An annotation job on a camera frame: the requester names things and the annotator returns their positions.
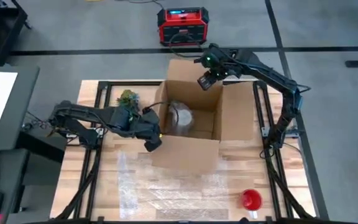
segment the cardboard box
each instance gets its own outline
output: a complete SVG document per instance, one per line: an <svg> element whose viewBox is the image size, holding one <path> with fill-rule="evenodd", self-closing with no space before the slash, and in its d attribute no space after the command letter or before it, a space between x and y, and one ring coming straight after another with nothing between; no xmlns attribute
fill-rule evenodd
<svg viewBox="0 0 358 224"><path fill-rule="evenodd" d="M162 137L162 145L152 153L152 165L208 174L216 170L219 142L251 140L254 125L252 83L223 86L215 83L208 91L197 79L206 71L189 60L170 61L167 79L159 86L155 102L176 100L193 112L194 125L186 137ZM172 115L168 105L158 105L162 132L170 129Z"/></svg>

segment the clear plastic bag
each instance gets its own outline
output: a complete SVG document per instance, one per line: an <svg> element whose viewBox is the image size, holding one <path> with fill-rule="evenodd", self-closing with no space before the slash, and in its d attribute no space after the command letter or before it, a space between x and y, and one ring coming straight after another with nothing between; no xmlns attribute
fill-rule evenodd
<svg viewBox="0 0 358 224"><path fill-rule="evenodd" d="M172 113L171 134L186 136L194 123L193 113L189 107L179 101L172 101L169 112Z"/></svg>

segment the gray floor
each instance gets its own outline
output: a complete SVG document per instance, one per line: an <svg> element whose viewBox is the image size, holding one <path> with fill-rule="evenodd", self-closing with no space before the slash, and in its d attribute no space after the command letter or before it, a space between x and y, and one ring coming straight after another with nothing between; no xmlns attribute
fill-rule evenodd
<svg viewBox="0 0 358 224"><path fill-rule="evenodd" d="M19 3L30 15L34 29L23 30L16 50L160 47L155 15L159 8L155 4L113 0ZM211 15L210 42L222 46L276 46L264 1L166 0L162 4L205 6ZM358 0L272 0L272 6L284 47L358 45ZM277 53L257 55L282 72ZM173 55L21 56L11 57L10 63L40 66L29 109L46 118L55 103L76 100L81 80L164 78L170 58ZM302 113L329 216L332 220L358 222L358 68L344 66L345 60L358 60L358 52L287 53L287 58L292 77L313 88L304 94ZM51 180L57 173L51 174ZM48 193L53 197L53 188L53 184L43 183L28 194ZM36 212L29 220L47 217L51 204L50 200L34 205L43 212Z"/></svg>

